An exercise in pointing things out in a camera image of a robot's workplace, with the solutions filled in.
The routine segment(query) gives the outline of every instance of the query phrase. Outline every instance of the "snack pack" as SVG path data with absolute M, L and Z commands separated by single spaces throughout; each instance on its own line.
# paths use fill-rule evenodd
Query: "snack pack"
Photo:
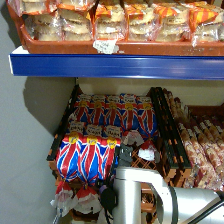
M 18 16 L 46 14 L 57 9 L 56 0 L 9 0 L 8 3 Z
M 78 161 L 82 140 L 83 134 L 79 132 L 65 135 L 57 154 L 57 169 L 62 181 L 57 187 L 55 200 L 51 201 L 51 205 L 57 209 L 58 217 L 65 216 L 74 206 L 73 191 L 69 182 L 79 176 Z
M 91 96 L 86 94 L 80 94 L 74 105 L 74 115 L 77 121 L 87 123 L 89 121 L 89 104 Z
M 175 42 L 190 38 L 189 10 L 186 7 L 177 3 L 158 3 L 152 7 L 160 23 L 155 41 Z
M 123 130 L 137 130 L 139 127 L 139 122 L 136 96 L 134 94 L 121 94 L 120 98 Z
M 105 95 L 93 95 L 89 105 L 89 123 L 104 124 Z
M 122 40 L 126 34 L 124 10 L 119 0 L 100 0 L 95 14 L 96 40 Z
M 107 95 L 105 99 L 105 125 L 121 126 L 120 96 Z
M 155 111 L 150 97 L 137 97 L 139 132 L 144 138 L 155 138 L 158 134 Z
M 125 0 L 125 13 L 128 22 L 128 40 L 148 41 L 153 39 L 156 19 L 153 8 L 143 0 Z
M 90 41 L 92 23 L 87 11 L 60 9 L 65 41 Z

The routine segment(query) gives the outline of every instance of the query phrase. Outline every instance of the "packaged cake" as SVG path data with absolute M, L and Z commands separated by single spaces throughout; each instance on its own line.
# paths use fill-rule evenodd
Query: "packaged cake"
M 96 40 L 122 40 L 126 34 L 124 10 L 119 0 L 100 0 L 95 14 Z
M 190 38 L 188 8 L 177 3 L 158 3 L 152 7 L 160 24 L 155 41 L 174 42 Z
M 89 41 L 92 39 L 92 23 L 87 11 L 60 9 L 62 29 L 66 41 Z
M 148 7 L 143 0 L 125 0 L 124 7 L 128 22 L 128 40 L 151 40 L 156 26 L 153 8 Z

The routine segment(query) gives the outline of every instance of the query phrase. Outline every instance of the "blue shelf edge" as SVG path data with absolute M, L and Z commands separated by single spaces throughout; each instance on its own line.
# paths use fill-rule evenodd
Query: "blue shelf edge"
M 9 55 L 15 76 L 224 80 L 224 56 Z

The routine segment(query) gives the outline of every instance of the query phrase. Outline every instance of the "white price tag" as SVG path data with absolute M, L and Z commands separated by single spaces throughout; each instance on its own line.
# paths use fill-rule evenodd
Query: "white price tag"
M 95 40 L 93 47 L 104 54 L 112 54 L 114 52 L 117 40 Z

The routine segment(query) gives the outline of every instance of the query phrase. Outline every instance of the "white wall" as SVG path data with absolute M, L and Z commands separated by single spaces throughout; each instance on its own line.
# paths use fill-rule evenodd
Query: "white wall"
M 0 223 L 52 223 L 55 187 L 45 159 L 74 80 L 13 77 L 8 54 L 19 45 L 18 36 L 5 3 L 0 8 Z M 145 95 L 150 86 L 162 86 L 186 104 L 224 102 L 221 81 L 82 78 L 80 84 L 85 93 Z

